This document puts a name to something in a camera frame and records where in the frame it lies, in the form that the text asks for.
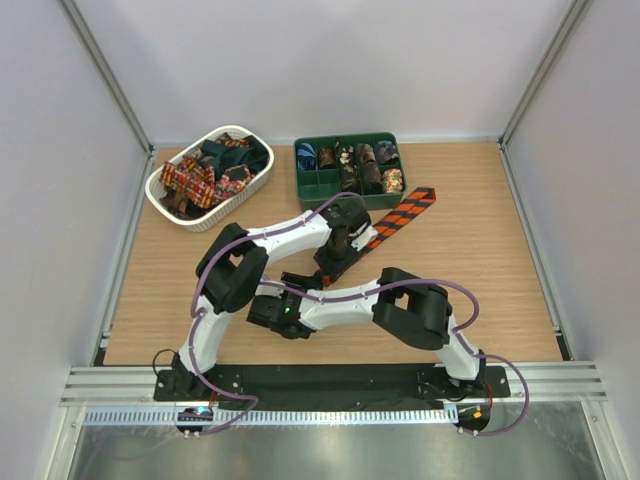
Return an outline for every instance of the woven basket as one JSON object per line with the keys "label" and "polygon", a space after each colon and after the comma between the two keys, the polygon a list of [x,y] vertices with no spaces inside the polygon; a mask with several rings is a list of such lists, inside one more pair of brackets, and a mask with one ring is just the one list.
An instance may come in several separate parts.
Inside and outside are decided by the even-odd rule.
{"label": "woven basket", "polygon": [[267,180],[269,179],[269,171],[273,167],[273,150],[271,147],[267,145],[261,138],[251,133],[249,130],[238,127],[236,125],[226,125],[224,127],[216,128],[213,132],[205,135],[197,142],[190,145],[188,148],[185,148],[178,155],[169,160],[174,165],[180,163],[182,157],[187,153],[190,153],[193,149],[197,148],[202,142],[205,140],[215,140],[223,133],[228,133],[231,138],[244,138],[249,135],[253,135],[256,140],[262,143],[267,152],[269,152],[269,161],[267,162],[267,166],[258,173],[252,180],[249,182],[249,185],[237,195],[234,195],[231,198],[228,198],[220,205],[215,207],[213,210],[208,212],[206,215],[198,218],[197,220],[181,220],[176,218],[173,214],[167,211],[166,208],[162,206],[160,203],[160,198],[166,195],[166,190],[164,185],[160,183],[160,173],[162,173],[162,167],[158,168],[155,172],[151,174],[149,179],[147,180],[147,184],[145,185],[145,193],[147,194],[147,198],[151,202],[151,204],[156,207],[156,209],[169,220],[171,220],[176,225],[180,225],[187,230],[192,232],[204,232],[205,230],[210,229],[224,217],[229,215],[233,210],[235,210],[242,202],[244,202],[251,195],[256,193],[260,187],[262,187]]}

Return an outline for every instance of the white wall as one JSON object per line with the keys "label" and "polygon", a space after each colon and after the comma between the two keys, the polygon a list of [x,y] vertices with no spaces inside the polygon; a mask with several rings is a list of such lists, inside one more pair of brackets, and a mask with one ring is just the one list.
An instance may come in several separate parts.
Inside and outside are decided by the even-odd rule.
{"label": "white wall", "polygon": [[636,0],[593,2],[510,145],[575,353],[597,362],[630,461],[640,452],[638,25]]}
{"label": "white wall", "polygon": [[78,0],[154,142],[502,133],[569,0]]}
{"label": "white wall", "polygon": [[0,2],[0,476],[52,448],[144,156],[55,1]]}

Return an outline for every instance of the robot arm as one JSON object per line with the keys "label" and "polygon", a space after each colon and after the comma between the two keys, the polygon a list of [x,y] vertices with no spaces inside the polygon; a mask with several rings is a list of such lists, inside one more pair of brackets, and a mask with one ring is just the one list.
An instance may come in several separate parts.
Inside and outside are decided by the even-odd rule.
{"label": "robot arm", "polygon": [[[377,234],[366,210],[351,203],[347,207],[334,204],[300,227],[269,236],[308,216],[309,212],[305,212],[296,219],[263,229],[243,230],[237,224],[227,225],[206,253],[196,269],[199,277],[210,259],[229,243],[247,235],[263,235],[223,255],[204,282],[198,309],[203,308],[205,313],[193,339],[201,372],[206,374],[215,366],[232,314],[253,301],[247,320],[285,338],[308,338],[311,333],[333,325],[372,322],[407,345],[434,351],[451,378],[473,381],[478,377],[480,361],[453,334],[456,324],[448,294],[438,286],[396,287],[364,295],[397,280],[417,278],[395,268],[384,269],[379,279],[359,287],[328,292],[322,291],[322,282],[315,277],[285,273],[281,282],[270,282],[264,276],[269,264],[310,248],[318,248],[316,262],[332,278],[337,278],[358,260],[362,249]],[[242,259],[235,265],[230,255]],[[305,291],[307,295],[292,294],[287,288]],[[406,309],[397,305],[404,295],[409,297]],[[350,300],[336,301],[343,297]],[[183,391],[193,388],[196,381],[188,343],[172,365],[178,382],[184,385]]]}
{"label": "robot arm", "polygon": [[[458,380],[475,380],[480,360],[469,354],[453,334],[456,327],[446,290],[435,285],[419,285],[411,288],[395,288],[382,293],[365,295],[381,285],[396,279],[417,278],[395,268],[386,268],[382,277],[364,285],[324,292],[306,290],[307,295],[320,298],[311,300],[289,293],[284,287],[304,289],[299,279],[304,277],[285,275],[285,281],[261,285],[251,305],[247,320],[269,328],[288,339],[309,338],[327,327],[351,323],[374,323],[405,344],[436,353],[447,374]],[[396,305],[403,295],[409,296],[407,310]],[[344,297],[360,298],[332,302]],[[216,314],[213,306],[201,296],[198,308],[204,307],[205,315],[194,337],[194,351],[198,366],[206,372],[216,364],[216,356],[222,337],[233,316],[229,312]],[[471,346],[474,354],[478,349]],[[184,366],[194,372],[186,342],[180,349]]]}

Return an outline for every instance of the green compartment tray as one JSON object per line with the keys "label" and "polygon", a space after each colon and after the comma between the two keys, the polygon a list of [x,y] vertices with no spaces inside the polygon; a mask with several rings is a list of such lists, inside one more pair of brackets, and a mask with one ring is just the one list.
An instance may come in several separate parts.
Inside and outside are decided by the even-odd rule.
{"label": "green compartment tray", "polygon": [[[326,200],[336,193],[340,192],[340,184],[338,179],[338,169],[331,168],[325,170],[314,170],[302,172],[298,170],[296,161],[296,152],[302,143],[309,143],[313,146],[316,153],[320,147],[326,145],[334,146],[336,141],[342,144],[350,144],[355,148],[358,143],[368,143],[375,149],[375,145],[380,140],[390,140],[396,145],[396,137],[389,132],[379,133],[360,133],[356,135],[339,135],[327,137],[304,137],[297,139],[293,144],[293,168],[296,171],[296,188],[298,192],[298,200],[302,210],[309,210],[320,206]],[[379,195],[364,195],[364,201],[368,210],[388,210],[395,207],[407,190],[407,177],[402,167],[402,159],[398,158],[396,163],[380,166],[380,173],[391,168],[399,168],[402,171],[402,181],[404,188],[399,193],[383,193]]]}

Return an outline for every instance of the wooden surface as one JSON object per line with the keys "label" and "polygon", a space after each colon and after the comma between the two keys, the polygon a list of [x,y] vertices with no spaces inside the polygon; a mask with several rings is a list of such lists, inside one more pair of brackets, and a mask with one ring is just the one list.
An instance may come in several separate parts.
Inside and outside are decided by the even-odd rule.
{"label": "wooden surface", "polygon": [[[178,349],[191,319],[195,267],[226,223],[268,226],[300,214],[293,148],[275,147],[276,162],[260,191],[205,233],[173,225],[145,202],[105,364],[150,364],[162,348]],[[158,164],[178,153],[160,152]],[[549,314],[495,144],[401,145],[410,183],[436,189],[437,201],[353,266],[333,288],[359,285],[393,266],[421,277],[453,280],[478,296],[481,315],[466,332],[487,353],[515,361],[560,360]],[[373,211],[377,221],[386,212]],[[270,267],[311,274],[312,251]],[[451,293],[458,323],[470,303]],[[402,363],[436,361],[379,327],[332,327],[309,340],[285,340],[238,312],[222,342],[219,363]]]}

